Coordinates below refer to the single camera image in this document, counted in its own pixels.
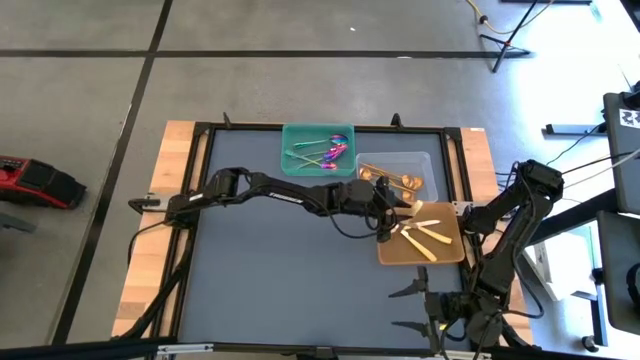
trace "white cable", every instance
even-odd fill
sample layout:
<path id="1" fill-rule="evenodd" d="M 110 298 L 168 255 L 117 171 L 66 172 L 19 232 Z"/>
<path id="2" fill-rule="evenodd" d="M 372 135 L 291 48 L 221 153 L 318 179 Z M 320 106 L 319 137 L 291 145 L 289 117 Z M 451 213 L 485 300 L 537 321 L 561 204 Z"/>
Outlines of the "white cable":
<path id="1" fill-rule="evenodd" d="M 480 9 L 478 8 L 478 5 L 476 5 L 473 0 L 466 0 L 467 4 L 471 5 L 471 7 L 473 8 L 473 11 L 475 11 L 476 15 L 478 15 L 478 18 L 481 18 L 483 16 L 485 16 L 482 11 L 480 11 Z M 549 0 L 549 2 L 547 3 L 547 5 L 542 8 L 542 10 L 540 10 L 537 14 L 533 15 L 533 17 L 531 19 L 529 19 L 527 22 L 525 22 L 524 24 L 522 24 L 522 26 L 520 28 L 523 28 L 527 25 L 529 25 L 533 20 L 535 20 L 538 16 L 540 16 L 540 14 L 542 14 L 545 10 L 547 10 L 547 8 L 549 8 L 549 6 L 551 6 L 551 4 L 553 4 L 555 2 L 555 0 Z M 493 25 L 491 25 L 489 23 L 488 17 L 487 20 L 484 21 L 483 25 L 486 25 L 487 28 L 489 28 L 489 30 L 493 31 L 496 34 L 499 35 L 508 35 L 511 34 L 512 32 L 516 31 L 516 29 L 513 30 L 509 30 L 509 31 L 499 31 L 496 30 L 496 28 L 493 27 Z"/>
<path id="2" fill-rule="evenodd" d="M 596 177 L 596 176 L 598 176 L 598 175 L 602 174 L 603 172 L 609 171 L 609 170 L 611 170 L 611 169 L 613 169 L 613 168 L 615 168 L 615 167 L 618 167 L 618 166 L 620 166 L 620 165 L 622 165 L 622 164 L 626 163 L 627 161 L 629 161 L 629 160 L 631 160 L 631 159 L 635 158 L 635 157 L 636 157 L 636 155 L 638 155 L 638 154 L 640 154 L 640 148 L 638 148 L 636 151 L 632 152 L 631 154 L 629 154 L 629 155 L 625 156 L 624 158 L 620 159 L 620 161 L 618 161 L 618 162 L 614 163 L 613 165 L 609 166 L 608 168 L 606 168 L 606 169 L 604 169 L 604 170 L 602 170 L 602 171 L 599 171 L 599 172 L 597 172 L 597 173 L 595 173 L 595 174 L 593 174 L 593 175 L 591 175 L 591 176 L 589 176 L 589 177 L 587 177 L 587 178 L 584 178 L 584 179 L 582 179 L 582 180 L 580 180 L 580 181 L 578 181 L 578 182 L 576 182 L 576 183 L 573 183 L 573 184 L 571 184 L 571 185 L 565 186 L 564 188 L 565 188 L 565 190 L 566 190 L 566 189 L 568 189 L 568 188 L 570 188 L 570 187 L 573 187 L 573 186 L 576 186 L 576 185 L 578 185 L 578 184 L 580 184 L 580 183 L 583 183 L 583 182 L 585 182 L 585 181 L 587 181 L 587 180 L 589 180 L 589 179 L 593 179 L 594 177 Z"/>

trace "gray floor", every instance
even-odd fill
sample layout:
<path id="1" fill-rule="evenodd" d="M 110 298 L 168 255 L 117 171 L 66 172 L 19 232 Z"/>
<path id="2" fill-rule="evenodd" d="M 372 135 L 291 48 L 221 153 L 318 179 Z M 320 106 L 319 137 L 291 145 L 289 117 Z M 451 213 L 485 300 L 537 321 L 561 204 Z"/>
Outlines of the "gray floor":
<path id="1" fill-rule="evenodd" d="M 156 60 L 70 340 L 109 336 L 139 222 L 126 202 L 146 192 L 167 120 L 219 121 L 227 111 L 238 122 L 386 124 L 399 112 L 410 125 L 486 128 L 498 170 L 514 160 L 548 160 L 575 138 L 546 139 L 544 124 L 596 124 L 602 95 L 640 80 L 629 57 L 637 39 L 621 45 L 624 32 L 612 41 L 628 21 L 614 16 L 620 4 L 596 3 L 598 11 L 554 5 L 516 40 L 537 57 L 507 61 L 495 75 L 484 60 Z M 500 28 L 526 9 L 478 4 Z M 0 0 L 0 49 L 146 49 L 161 7 L 161 0 Z M 462 0 L 175 0 L 160 47 L 495 49 L 477 40 Z M 89 189 L 74 212 L 0 207 L 39 226 L 34 235 L 0 232 L 0 347 L 48 341 L 141 66 L 142 59 L 0 59 L 0 153 L 49 161 Z M 580 149 L 558 168 L 605 154 L 607 144 L 590 139 Z M 567 196 L 598 192 L 578 190 Z M 589 305 L 542 298 L 547 315 L 533 323 L 536 343 L 583 353 L 574 344 L 589 329 Z M 600 354 L 626 355 L 624 344 L 637 341 L 615 339 Z"/>

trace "wooden tray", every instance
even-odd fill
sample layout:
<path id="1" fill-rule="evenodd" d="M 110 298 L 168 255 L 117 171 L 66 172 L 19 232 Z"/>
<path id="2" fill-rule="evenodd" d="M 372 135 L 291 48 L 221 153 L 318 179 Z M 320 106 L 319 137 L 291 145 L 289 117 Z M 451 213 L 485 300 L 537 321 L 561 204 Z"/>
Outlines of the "wooden tray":
<path id="1" fill-rule="evenodd" d="M 425 220 L 440 220 L 439 224 L 425 227 L 453 241 L 444 244 L 416 229 L 408 229 L 409 235 L 429 249 L 437 261 L 430 261 L 418 251 L 402 234 L 403 225 L 391 235 L 391 239 L 378 244 L 378 259 L 382 265 L 419 265 L 419 264 L 450 264 L 464 259 L 464 246 L 460 237 L 458 220 L 451 203 L 424 203 L 411 222 Z"/>

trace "green plastic tray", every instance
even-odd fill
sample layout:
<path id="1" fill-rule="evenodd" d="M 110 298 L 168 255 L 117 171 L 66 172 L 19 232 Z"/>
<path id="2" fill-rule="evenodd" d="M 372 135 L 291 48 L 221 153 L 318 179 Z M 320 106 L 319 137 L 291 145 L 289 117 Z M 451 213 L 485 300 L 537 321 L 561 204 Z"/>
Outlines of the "green plastic tray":
<path id="1" fill-rule="evenodd" d="M 333 145 L 330 141 L 315 144 L 301 149 L 293 149 L 293 144 L 307 141 L 329 139 L 331 135 L 342 134 L 349 139 L 347 151 L 335 161 L 336 170 L 322 169 L 315 164 L 298 169 L 306 161 L 285 155 L 286 150 L 297 154 L 327 151 Z M 322 155 L 310 156 L 311 159 L 322 158 Z M 345 124 L 286 124 L 282 128 L 282 171 L 289 176 L 349 176 L 356 169 L 356 135 L 353 125 Z"/>

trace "black robotic arm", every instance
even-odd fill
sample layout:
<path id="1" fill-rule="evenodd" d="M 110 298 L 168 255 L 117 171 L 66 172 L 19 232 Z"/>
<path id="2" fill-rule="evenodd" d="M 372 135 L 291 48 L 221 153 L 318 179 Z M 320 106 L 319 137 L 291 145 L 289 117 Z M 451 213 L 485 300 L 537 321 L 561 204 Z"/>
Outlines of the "black robotic arm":
<path id="1" fill-rule="evenodd" d="M 533 160 L 514 165 L 512 173 L 515 174 L 512 185 L 489 204 L 467 208 L 460 218 L 461 231 L 470 235 L 472 246 L 480 248 L 482 244 L 473 241 L 477 238 L 475 235 L 492 234 L 497 221 L 518 208 L 495 248 L 475 259 L 467 276 L 468 289 L 464 292 L 430 292 L 426 268 L 420 267 L 418 280 L 414 280 L 405 290 L 390 295 L 398 297 L 424 293 L 428 324 L 395 324 L 421 331 L 423 336 L 430 338 L 431 348 L 436 352 L 442 350 L 445 337 L 450 336 L 443 331 L 438 339 L 434 323 L 448 324 L 445 328 L 448 329 L 461 318 L 468 320 L 466 334 L 479 349 L 496 344 L 500 335 L 505 337 L 510 346 L 528 346 L 502 315 L 515 313 L 509 310 L 509 293 L 517 270 L 516 259 L 553 204 L 562 198 L 564 181 L 559 171 Z"/>
<path id="2" fill-rule="evenodd" d="M 238 193 L 238 185 L 243 178 L 249 188 Z M 377 225 L 373 234 L 354 236 L 344 233 L 339 227 L 337 229 L 352 238 L 376 235 L 378 242 L 389 240 L 390 230 L 398 221 L 405 219 L 399 219 L 393 208 L 410 207 L 389 189 L 389 179 L 386 177 L 379 178 L 375 185 L 364 180 L 352 180 L 348 183 L 335 182 L 305 187 L 274 179 L 264 173 L 250 172 L 245 168 L 226 168 L 217 171 L 202 190 L 172 197 L 165 221 L 172 226 L 188 228 L 196 220 L 196 210 L 242 204 L 256 196 L 298 204 L 321 217 L 333 219 L 333 215 L 347 214 L 374 218 Z"/>

